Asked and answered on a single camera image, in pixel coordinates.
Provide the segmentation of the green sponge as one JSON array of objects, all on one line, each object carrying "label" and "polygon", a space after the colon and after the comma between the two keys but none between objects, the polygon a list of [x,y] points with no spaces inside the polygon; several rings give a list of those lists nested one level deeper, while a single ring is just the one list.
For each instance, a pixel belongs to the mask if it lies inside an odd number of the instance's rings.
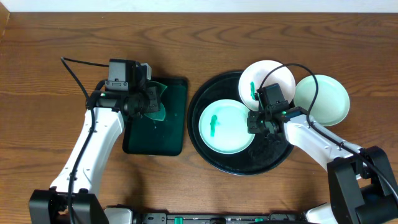
[{"label": "green sponge", "polygon": [[165,119],[166,111],[165,111],[165,106],[162,103],[161,97],[164,91],[167,89],[167,86],[164,84],[161,84],[156,81],[149,81],[147,82],[147,90],[148,94],[152,96],[152,93],[150,90],[155,90],[156,92],[156,107],[157,111],[153,111],[151,113],[146,113],[145,115],[155,121],[163,121]]}]

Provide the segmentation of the mint plate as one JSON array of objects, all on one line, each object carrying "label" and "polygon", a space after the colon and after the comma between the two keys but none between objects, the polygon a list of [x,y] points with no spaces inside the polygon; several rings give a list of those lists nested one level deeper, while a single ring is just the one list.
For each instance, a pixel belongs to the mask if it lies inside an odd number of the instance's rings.
[{"label": "mint plate", "polygon": [[[344,86],[326,75],[315,75],[318,83],[316,97],[310,115],[323,126],[333,126],[342,122],[348,115],[350,99]],[[294,105],[308,110],[315,96],[315,81],[312,76],[305,77],[297,86]]]},{"label": "mint plate", "polygon": [[243,151],[254,140],[248,133],[249,108],[230,99],[214,101],[201,113],[198,130],[201,140],[212,150],[221,154]]}]

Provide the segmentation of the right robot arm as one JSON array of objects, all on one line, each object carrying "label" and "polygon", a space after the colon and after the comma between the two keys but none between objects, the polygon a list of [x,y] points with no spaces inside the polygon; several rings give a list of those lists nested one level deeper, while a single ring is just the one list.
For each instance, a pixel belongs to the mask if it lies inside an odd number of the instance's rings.
[{"label": "right robot arm", "polygon": [[301,108],[250,111],[248,131],[279,135],[328,174],[330,203],[306,212],[313,223],[385,223],[397,218],[397,182],[386,153],[340,138]]}]

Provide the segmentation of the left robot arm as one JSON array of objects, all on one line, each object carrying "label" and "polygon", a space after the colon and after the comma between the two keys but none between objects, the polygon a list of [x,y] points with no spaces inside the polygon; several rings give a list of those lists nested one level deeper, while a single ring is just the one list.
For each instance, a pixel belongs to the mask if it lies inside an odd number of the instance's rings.
[{"label": "left robot arm", "polygon": [[162,87],[129,91],[97,88],[86,101],[80,136],[67,163],[47,190],[35,190],[29,200],[32,223],[134,223],[133,209],[103,208],[97,195],[114,143],[126,121],[161,109]]}]

